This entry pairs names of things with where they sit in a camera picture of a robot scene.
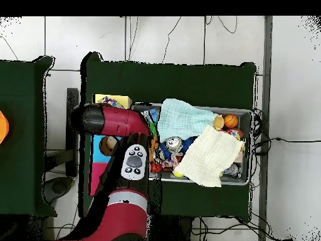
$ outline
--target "basketball toy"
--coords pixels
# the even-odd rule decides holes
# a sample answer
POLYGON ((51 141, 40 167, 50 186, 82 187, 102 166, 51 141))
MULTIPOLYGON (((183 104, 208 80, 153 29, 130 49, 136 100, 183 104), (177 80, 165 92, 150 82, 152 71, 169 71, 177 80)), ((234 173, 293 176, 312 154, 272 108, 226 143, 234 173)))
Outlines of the basketball toy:
POLYGON ((224 125, 229 129, 236 127, 237 124, 238 118, 235 115, 229 114, 224 117, 224 125))

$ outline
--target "red toy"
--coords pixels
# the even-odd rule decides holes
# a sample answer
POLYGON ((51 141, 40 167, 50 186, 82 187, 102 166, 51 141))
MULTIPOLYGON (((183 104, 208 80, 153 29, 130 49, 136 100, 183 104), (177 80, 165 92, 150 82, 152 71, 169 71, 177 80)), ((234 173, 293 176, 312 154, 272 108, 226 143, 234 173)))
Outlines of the red toy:
POLYGON ((162 171, 163 167, 161 164, 156 164, 156 163, 150 163, 150 171, 153 173, 160 173, 162 171))

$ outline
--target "light blue cloth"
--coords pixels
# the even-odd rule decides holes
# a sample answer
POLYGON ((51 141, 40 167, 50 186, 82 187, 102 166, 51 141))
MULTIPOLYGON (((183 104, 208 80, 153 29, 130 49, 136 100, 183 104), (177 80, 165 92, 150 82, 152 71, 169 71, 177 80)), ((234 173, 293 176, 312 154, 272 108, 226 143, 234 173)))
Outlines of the light blue cloth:
POLYGON ((166 99, 162 103, 157 130, 160 142, 169 137, 199 136, 207 125, 213 126, 217 114, 209 110, 197 109, 187 102, 177 99, 166 99))

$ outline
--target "yellow cloth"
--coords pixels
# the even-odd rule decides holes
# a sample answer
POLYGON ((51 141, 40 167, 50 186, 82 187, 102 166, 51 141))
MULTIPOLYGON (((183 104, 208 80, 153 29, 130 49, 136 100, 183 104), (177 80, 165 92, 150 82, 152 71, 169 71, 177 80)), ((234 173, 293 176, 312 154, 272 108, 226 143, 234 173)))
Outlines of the yellow cloth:
POLYGON ((232 135, 206 126, 175 167, 175 172, 202 186, 221 187, 219 175, 232 165, 243 143, 232 135))

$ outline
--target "metal frame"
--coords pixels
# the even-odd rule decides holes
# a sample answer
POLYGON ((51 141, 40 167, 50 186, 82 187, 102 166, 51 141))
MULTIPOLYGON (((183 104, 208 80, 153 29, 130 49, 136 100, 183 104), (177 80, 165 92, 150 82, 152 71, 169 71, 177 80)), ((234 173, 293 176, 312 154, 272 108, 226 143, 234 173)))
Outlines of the metal frame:
MULTIPOLYGON (((264 67, 263 67, 263 91, 262 91, 262 112, 264 114, 262 141, 267 141, 270 128, 270 86, 271 86, 271 58, 272 58, 272 28, 273 16, 265 16, 265 42, 264 42, 264 67)), ((267 152, 269 143, 261 147, 263 153, 267 152)), ((258 226, 266 231, 266 206, 268 189, 268 153, 261 156, 261 180, 259 196, 259 219, 258 226)), ((265 241, 265 234, 258 232, 258 241, 265 241)))

